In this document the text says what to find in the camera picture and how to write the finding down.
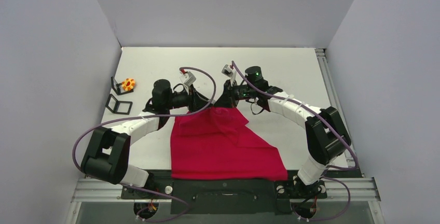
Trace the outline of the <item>orange yellow pompom brooch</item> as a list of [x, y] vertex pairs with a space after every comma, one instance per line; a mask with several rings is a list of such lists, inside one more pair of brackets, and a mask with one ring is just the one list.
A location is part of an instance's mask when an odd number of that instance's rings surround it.
[[135, 87], [135, 80], [133, 78], [126, 78], [122, 84], [121, 84], [121, 88], [125, 91], [125, 92], [129, 92], [132, 91]]

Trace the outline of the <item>red t-shirt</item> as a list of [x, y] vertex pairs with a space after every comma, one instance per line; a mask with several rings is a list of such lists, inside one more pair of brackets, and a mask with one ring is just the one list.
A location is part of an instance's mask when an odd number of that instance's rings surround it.
[[212, 107], [175, 117], [172, 177], [186, 180], [288, 178], [279, 151], [248, 128], [236, 108]]

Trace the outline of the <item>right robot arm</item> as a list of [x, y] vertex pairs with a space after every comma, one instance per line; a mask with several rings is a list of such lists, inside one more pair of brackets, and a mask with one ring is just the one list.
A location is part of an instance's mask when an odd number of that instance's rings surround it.
[[331, 163], [351, 146], [351, 139], [338, 110], [334, 107], [319, 108], [295, 99], [283, 89], [271, 86], [263, 78], [259, 66], [251, 66], [241, 75], [232, 65], [225, 65], [222, 73], [228, 77], [223, 92], [215, 102], [216, 107], [235, 108], [240, 101], [254, 100], [263, 110], [279, 114], [306, 131], [309, 157], [293, 181], [293, 191], [300, 197], [307, 196], [330, 168]]

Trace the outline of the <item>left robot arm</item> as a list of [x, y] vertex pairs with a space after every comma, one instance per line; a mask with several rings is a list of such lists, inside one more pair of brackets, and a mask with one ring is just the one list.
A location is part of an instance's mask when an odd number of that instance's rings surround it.
[[104, 124], [93, 129], [80, 171], [114, 185], [134, 186], [140, 197], [151, 197], [155, 191], [154, 175], [129, 164], [131, 145], [163, 128], [172, 117], [172, 109], [186, 107], [190, 114], [195, 114], [211, 106], [213, 100], [200, 94], [193, 85], [176, 92], [168, 80], [155, 81], [152, 96], [139, 117], [127, 118], [113, 127]]

